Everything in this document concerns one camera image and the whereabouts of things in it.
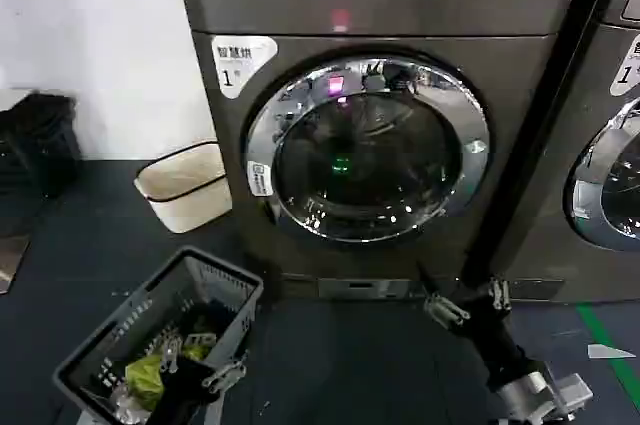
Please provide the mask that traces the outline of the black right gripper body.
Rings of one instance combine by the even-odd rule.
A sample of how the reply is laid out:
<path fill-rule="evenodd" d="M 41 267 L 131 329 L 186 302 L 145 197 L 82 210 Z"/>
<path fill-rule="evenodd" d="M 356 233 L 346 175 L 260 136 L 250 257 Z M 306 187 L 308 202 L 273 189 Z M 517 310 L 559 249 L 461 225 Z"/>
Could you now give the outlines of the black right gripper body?
<path fill-rule="evenodd" d="M 488 288 L 459 288 L 454 303 L 471 315 L 454 333 L 473 344 L 488 371 L 487 387 L 491 392 L 534 371 L 534 361 L 514 341 L 504 323 L 511 311 L 494 310 Z"/>

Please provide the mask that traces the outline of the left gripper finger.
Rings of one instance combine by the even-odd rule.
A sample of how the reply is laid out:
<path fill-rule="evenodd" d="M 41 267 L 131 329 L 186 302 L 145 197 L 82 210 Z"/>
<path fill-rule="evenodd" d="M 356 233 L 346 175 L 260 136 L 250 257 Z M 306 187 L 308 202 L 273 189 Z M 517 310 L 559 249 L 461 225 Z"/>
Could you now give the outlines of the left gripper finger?
<path fill-rule="evenodd" d="M 204 389 L 230 389 L 246 376 L 245 361 L 248 353 L 235 357 L 231 362 L 223 365 L 213 375 L 204 378 L 201 386 Z"/>
<path fill-rule="evenodd" d="M 157 351 L 160 354 L 160 374 L 174 374 L 178 371 L 178 357 L 180 356 L 182 344 L 182 336 L 178 332 L 170 333 L 159 339 Z"/>

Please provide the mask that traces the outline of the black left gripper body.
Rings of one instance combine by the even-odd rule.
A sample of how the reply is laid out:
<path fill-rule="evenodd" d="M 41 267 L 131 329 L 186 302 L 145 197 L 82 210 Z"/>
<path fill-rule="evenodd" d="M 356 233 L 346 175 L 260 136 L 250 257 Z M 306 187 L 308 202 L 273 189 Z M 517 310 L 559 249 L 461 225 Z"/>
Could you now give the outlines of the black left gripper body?
<path fill-rule="evenodd" d="M 160 373 L 163 393 L 149 417 L 150 425 L 188 424 L 198 408 L 209 403 L 212 395 L 202 386 L 213 374 L 206 365 L 192 360 L 179 360 L 174 373 Z"/>

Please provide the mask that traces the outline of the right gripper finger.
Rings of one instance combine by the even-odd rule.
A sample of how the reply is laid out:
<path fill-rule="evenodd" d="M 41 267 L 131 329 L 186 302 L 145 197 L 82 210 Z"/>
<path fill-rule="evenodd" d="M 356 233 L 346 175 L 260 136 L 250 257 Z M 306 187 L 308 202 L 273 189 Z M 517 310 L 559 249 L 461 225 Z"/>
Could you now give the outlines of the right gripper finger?
<path fill-rule="evenodd" d="M 471 318 L 470 313 L 441 295 L 435 282 L 421 265 L 416 268 L 425 293 L 424 311 L 447 330 L 462 327 Z"/>
<path fill-rule="evenodd" d="M 500 313 L 509 313 L 512 309 L 509 283 L 502 277 L 492 276 L 488 283 L 488 292 L 492 307 Z"/>

